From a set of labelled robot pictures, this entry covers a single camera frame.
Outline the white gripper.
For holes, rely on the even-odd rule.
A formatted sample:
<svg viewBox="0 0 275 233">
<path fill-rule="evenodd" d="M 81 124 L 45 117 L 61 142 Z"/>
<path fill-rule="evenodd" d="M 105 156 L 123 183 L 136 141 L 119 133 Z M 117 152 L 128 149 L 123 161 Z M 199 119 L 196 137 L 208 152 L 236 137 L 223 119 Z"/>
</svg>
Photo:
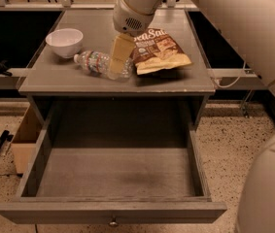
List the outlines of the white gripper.
<svg viewBox="0 0 275 233">
<path fill-rule="evenodd" d="M 145 32 L 151 23 L 151 16 L 131 9 L 125 0 L 118 0 L 113 12 L 113 23 L 120 34 L 115 37 L 111 47 L 108 77 L 115 80 L 124 70 L 125 62 L 135 48 L 133 37 Z"/>
</svg>

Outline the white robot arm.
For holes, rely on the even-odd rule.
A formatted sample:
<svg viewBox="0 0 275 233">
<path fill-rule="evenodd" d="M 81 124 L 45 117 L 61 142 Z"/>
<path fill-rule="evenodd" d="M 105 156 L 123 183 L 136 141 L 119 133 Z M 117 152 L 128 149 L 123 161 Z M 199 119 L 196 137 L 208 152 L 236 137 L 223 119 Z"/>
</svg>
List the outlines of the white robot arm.
<svg viewBox="0 0 275 233">
<path fill-rule="evenodd" d="M 162 0 L 117 0 L 114 27 L 139 36 Z M 191 0 L 275 96 L 275 0 Z M 247 175 L 235 233 L 275 233 L 275 134 Z"/>
</svg>

